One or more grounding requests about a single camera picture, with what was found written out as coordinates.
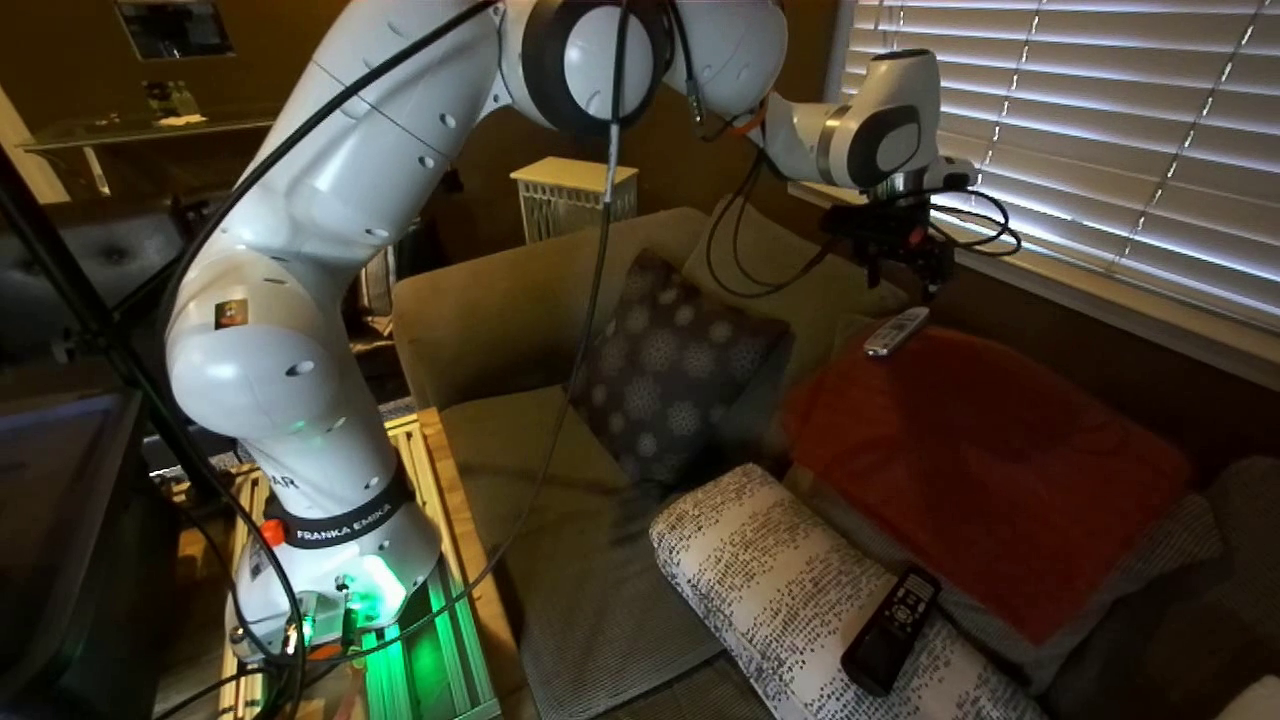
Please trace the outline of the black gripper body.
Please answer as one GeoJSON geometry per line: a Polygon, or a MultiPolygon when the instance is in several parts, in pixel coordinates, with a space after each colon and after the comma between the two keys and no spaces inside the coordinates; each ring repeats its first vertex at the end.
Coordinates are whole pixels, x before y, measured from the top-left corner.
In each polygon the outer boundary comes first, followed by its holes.
{"type": "Polygon", "coordinates": [[[926,296],[936,296],[956,268],[956,247],[927,225],[926,201],[838,204],[819,229],[849,247],[867,286],[879,286],[884,268],[899,263],[922,279],[926,296]]]}

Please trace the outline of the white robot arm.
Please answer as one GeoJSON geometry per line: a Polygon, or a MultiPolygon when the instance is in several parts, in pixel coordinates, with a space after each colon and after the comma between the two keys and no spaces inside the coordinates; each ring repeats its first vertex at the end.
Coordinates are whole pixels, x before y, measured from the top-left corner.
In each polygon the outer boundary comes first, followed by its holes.
{"type": "Polygon", "coordinates": [[[779,0],[349,0],[173,290],[165,378],[268,475],[232,563],[229,639],[296,661],[387,629],[439,540],[349,348],[349,290],[387,247],[458,256],[499,216],[458,201],[472,134],[515,112],[618,143],[672,89],[788,181],[908,201],[963,188],[940,60],[879,51],[852,101],[788,101],[779,0]]]}

